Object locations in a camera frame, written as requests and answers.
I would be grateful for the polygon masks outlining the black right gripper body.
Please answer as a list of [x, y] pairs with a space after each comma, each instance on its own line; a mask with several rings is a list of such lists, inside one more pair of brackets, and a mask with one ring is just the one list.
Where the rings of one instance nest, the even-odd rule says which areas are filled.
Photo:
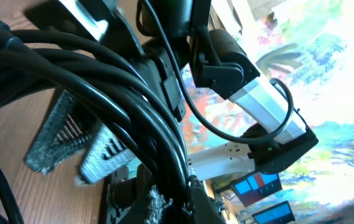
[[25, 9], [24, 15], [50, 35], [70, 34], [106, 47], [152, 88], [177, 121], [183, 120], [186, 108], [173, 68], [177, 57], [168, 54], [158, 35], [141, 44], [117, 1], [46, 0]]

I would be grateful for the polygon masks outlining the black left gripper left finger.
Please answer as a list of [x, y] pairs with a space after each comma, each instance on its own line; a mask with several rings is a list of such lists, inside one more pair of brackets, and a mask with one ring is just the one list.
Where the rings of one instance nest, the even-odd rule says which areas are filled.
[[189, 223], [189, 193], [181, 198], [167, 198], [156, 184], [147, 183], [126, 214], [127, 224]]

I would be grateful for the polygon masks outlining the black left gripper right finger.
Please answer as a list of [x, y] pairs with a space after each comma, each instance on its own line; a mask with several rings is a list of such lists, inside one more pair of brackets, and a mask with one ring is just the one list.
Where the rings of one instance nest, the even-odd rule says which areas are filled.
[[189, 177], [189, 207], [194, 224], [225, 224], [196, 175]]

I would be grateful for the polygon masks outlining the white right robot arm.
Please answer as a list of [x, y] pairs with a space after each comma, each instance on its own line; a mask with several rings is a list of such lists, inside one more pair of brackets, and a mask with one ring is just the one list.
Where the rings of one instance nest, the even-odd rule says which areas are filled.
[[[270, 112], [280, 97], [260, 75], [235, 39], [225, 30], [208, 30], [190, 21], [194, 4], [178, 3], [165, 33], [177, 63], [192, 74], [191, 99], [205, 100], [207, 110], [224, 129], [242, 131], [245, 138], [257, 138], [278, 128], [286, 112]], [[141, 45], [128, 21], [116, 8], [116, 1], [46, 1], [31, 7], [26, 17], [40, 29], [67, 30], [93, 39], [132, 60], [144, 81], [181, 122], [193, 152], [189, 169], [200, 180], [232, 173], [250, 173], [258, 165], [280, 172], [312, 148], [317, 140], [304, 120], [293, 114], [286, 129], [257, 145], [221, 142], [200, 127], [186, 102], [165, 49], [156, 40]], [[133, 152], [101, 121], [95, 119], [72, 95], [63, 91], [52, 99], [52, 108], [25, 157], [26, 164], [46, 174], [80, 150], [79, 166], [85, 182], [97, 183], [134, 158]]]

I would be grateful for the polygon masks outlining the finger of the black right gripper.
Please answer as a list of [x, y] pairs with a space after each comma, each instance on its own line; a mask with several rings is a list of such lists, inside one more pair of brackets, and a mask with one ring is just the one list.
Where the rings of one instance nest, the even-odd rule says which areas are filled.
[[91, 139], [93, 115], [68, 91], [55, 91], [44, 120], [25, 155], [34, 172], [48, 174], [84, 150]]
[[95, 184], [135, 158], [134, 153], [98, 121], [91, 132], [79, 173], [84, 182]]

